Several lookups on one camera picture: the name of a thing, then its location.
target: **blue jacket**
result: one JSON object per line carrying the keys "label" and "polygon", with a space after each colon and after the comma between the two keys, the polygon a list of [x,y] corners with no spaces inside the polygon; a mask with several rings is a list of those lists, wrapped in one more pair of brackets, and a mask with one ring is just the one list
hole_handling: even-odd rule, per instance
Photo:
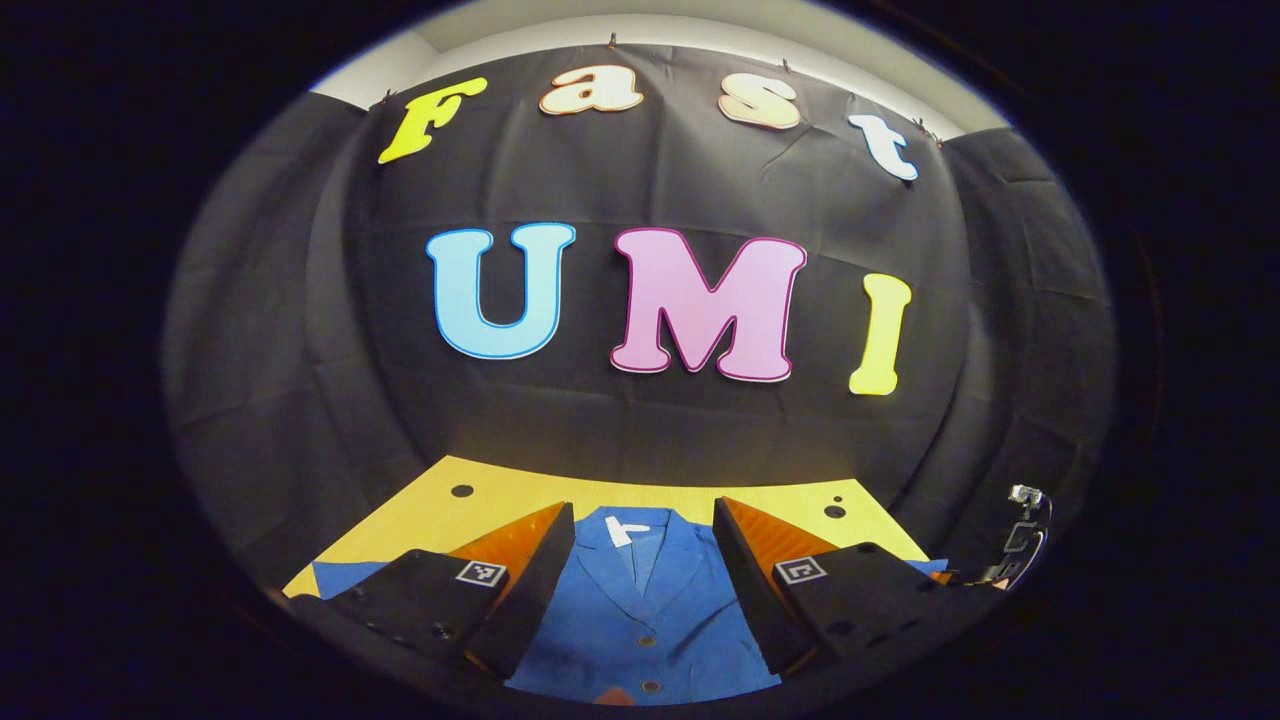
{"label": "blue jacket", "polygon": [[[614,547],[605,518],[648,525]],[[600,507],[576,541],[547,615],[507,685],[591,702],[714,700],[778,684],[746,626],[708,525],[673,510]]]}

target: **yellow letter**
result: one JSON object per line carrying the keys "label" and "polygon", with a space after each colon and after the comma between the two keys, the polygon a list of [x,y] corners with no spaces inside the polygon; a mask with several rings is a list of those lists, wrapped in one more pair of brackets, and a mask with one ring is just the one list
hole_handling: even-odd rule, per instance
{"label": "yellow letter", "polygon": [[721,87],[728,92],[721,95],[721,111],[731,120],[774,129],[800,124],[800,110],[788,102],[796,99],[796,91],[781,79],[733,73],[721,81]]}
{"label": "yellow letter", "polygon": [[636,92],[636,73],[622,65],[591,65],[561,73],[538,104],[548,115],[568,115],[595,108],[613,113],[635,108],[644,100]]}
{"label": "yellow letter", "polygon": [[378,164],[383,165],[406,155],[412,155],[431,143],[431,136],[426,135],[428,127],[442,128],[453,119],[453,114],[462,105],[460,95],[479,95],[489,87],[489,81],[483,77],[460,82],[458,85],[428,92],[421,97],[410,100],[404,105],[404,120],[392,143],[378,156]]}
{"label": "yellow letter", "polygon": [[893,275],[872,273],[863,278],[863,287],[872,299],[872,322],[867,328],[863,364],[849,375],[849,392],[854,395],[888,395],[897,387],[893,361],[897,338],[902,332],[902,309],[911,301],[911,288]]}

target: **letter u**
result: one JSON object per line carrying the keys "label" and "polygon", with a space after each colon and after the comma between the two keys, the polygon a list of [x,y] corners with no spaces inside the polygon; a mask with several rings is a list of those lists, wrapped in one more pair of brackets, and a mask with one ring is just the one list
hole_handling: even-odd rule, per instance
{"label": "letter u", "polygon": [[480,310],[480,256],[493,236],[480,229],[440,233],[426,243],[435,261],[435,323],[458,352],[484,360],[515,360],[550,342],[559,324],[561,255],[575,231],[561,223],[531,223],[512,231],[525,251],[525,314],[495,325]]}

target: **black fabric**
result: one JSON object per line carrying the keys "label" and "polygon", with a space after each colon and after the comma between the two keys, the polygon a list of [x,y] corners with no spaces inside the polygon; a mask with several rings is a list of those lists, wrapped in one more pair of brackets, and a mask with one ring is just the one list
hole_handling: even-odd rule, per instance
{"label": "black fabric", "polygon": [[[548,117],[538,102],[562,72],[591,64],[636,72],[644,101],[626,111]],[[716,100],[735,72],[782,78],[804,120],[771,131],[724,118]],[[422,151],[378,165],[402,108],[474,77]],[[908,138],[911,183],[872,159],[850,114]],[[831,85],[719,53],[666,46],[570,47],[485,63],[390,99],[370,122],[383,145],[357,168],[353,272],[393,402],[426,459],[451,454],[534,471],[643,484],[786,484],[856,477],[882,502],[915,471],[951,398],[964,355],[968,252],[960,204],[940,150],[905,118]],[[508,242],[530,222],[573,225],[563,255],[562,316],[540,351],[511,361],[460,354],[434,322],[435,234],[493,233],[480,274],[490,322],[520,318],[524,256]],[[805,247],[787,356],[774,384],[611,366],[622,341],[628,265],[618,233],[681,232],[717,282],[741,245],[778,237]],[[854,396],[872,272],[905,281],[897,389]],[[727,350],[726,334],[717,355]],[[673,348],[669,333],[663,343]]]}
{"label": "black fabric", "polygon": [[209,195],[170,288],[178,457],[236,557],[274,587],[424,468],[364,357],[332,219],[347,174],[334,165],[364,115],[314,94],[287,108]]}
{"label": "black fabric", "polygon": [[[1079,511],[1111,425],[1115,313],[1084,218],[1011,129],[945,143],[969,236],[969,345],[955,400],[891,510],[931,556],[998,559],[1020,507],[1014,484]],[[1051,532],[1051,542],[1057,537]]]}
{"label": "black fabric", "polygon": [[[645,100],[621,113],[538,109],[550,78],[598,63],[632,68]],[[788,82],[804,122],[778,132],[724,118],[716,97],[731,72]],[[430,129],[425,150],[376,163],[404,102],[474,77],[488,88]],[[854,113],[908,138],[919,179],[874,163]],[[512,361],[453,350],[435,324],[426,241],[493,233],[484,313],[512,322],[524,256],[508,233],[531,222],[577,231],[556,337]],[[710,282],[753,237],[806,249],[787,380],[732,380],[713,364],[692,374],[678,356],[653,375],[609,364],[630,290],[613,241],[640,227],[684,233]],[[847,389],[870,272],[913,290],[886,397]],[[928,555],[980,565],[1016,516],[1011,484],[1048,492],[1060,527],[1079,507],[1108,428],[1114,336],[1085,223],[1012,131],[940,150],[865,99],[753,60],[570,47],[453,73],[367,114],[300,99],[230,168],[191,233],[165,393],[204,507],[237,559],[276,587],[445,454],[641,484],[852,477]]]}

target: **yellow surface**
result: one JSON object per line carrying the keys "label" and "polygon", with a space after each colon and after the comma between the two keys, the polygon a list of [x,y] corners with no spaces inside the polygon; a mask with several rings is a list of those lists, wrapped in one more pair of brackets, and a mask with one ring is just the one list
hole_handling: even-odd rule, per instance
{"label": "yellow surface", "polygon": [[854,395],[888,395],[897,387],[897,341],[902,332],[902,311],[911,301],[911,288],[893,275],[872,273],[863,278],[872,299],[872,322],[867,329],[863,364],[849,377]]}
{"label": "yellow surface", "polygon": [[[453,497],[454,486],[475,488]],[[449,552],[554,502],[573,503],[573,520],[596,507],[669,507],[690,523],[712,524],[716,498],[730,496],[837,546],[874,542],[902,560],[928,560],[858,480],[803,486],[671,487],[580,480],[445,456],[320,553],[321,562],[389,562],[420,548]],[[840,503],[833,497],[840,496]],[[840,505],[836,519],[823,509]],[[320,594],[310,564],[284,594]]]}

